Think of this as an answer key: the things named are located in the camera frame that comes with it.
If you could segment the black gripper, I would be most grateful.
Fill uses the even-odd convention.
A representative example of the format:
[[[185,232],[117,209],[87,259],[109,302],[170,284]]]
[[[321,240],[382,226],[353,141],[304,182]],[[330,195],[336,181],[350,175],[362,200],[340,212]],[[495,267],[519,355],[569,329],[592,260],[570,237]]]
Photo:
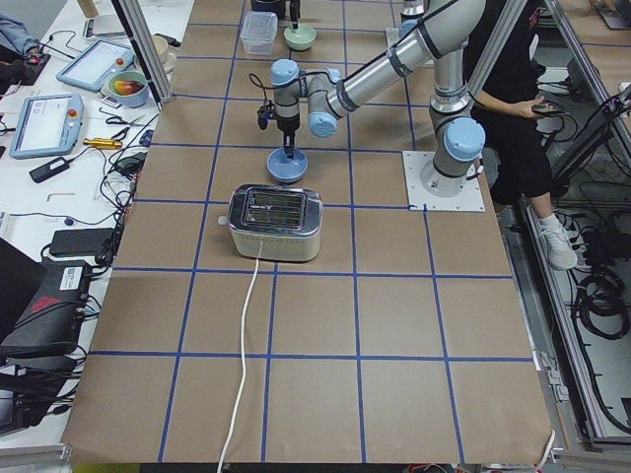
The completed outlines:
[[[291,0],[289,3],[289,11],[290,11],[290,20],[293,21],[292,29],[296,30],[299,27],[299,23],[297,21],[300,19],[301,1]]]
[[[295,137],[297,130],[300,128],[300,115],[295,114],[290,117],[277,115],[276,123],[278,129],[283,133],[283,153],[286,158],[294,159]]]

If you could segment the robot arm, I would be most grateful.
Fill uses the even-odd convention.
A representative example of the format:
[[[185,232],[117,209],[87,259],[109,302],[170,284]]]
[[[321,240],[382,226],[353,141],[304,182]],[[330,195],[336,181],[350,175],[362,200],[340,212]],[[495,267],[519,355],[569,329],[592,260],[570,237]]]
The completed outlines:
[[[382,32],[414,23],[427,1],[291,1],[285,34],[306,36],[316,28]]]
[[[463,49],[484,9],[482,1],[431,1],[407,34],[347,77],[336,69],[303,70],[291,59],[275,61],[270,69],[273,98],[257,112],[261,128],[273,120],[283,133],[282,145],[267,158],[268,172],[289,184],[307,171],[308,159],[295,145],[301,100],[308,103],[312,134],[327,138],[343,117],[432,61],[430,112],[438,148],[421,171],[421,183],[434,195],[457,195],[485,140],[483,128],[466,110],[470,100],[461,72]]]

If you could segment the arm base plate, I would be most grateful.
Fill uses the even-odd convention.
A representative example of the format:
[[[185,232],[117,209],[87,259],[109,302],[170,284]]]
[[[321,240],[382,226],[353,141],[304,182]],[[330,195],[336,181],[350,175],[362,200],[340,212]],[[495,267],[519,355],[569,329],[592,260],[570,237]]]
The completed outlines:
[[[412,211],[484,212],[478,177],[471,165],[463,176],[439,174],[433,165],[434,152],[402,151],[408,208]]]

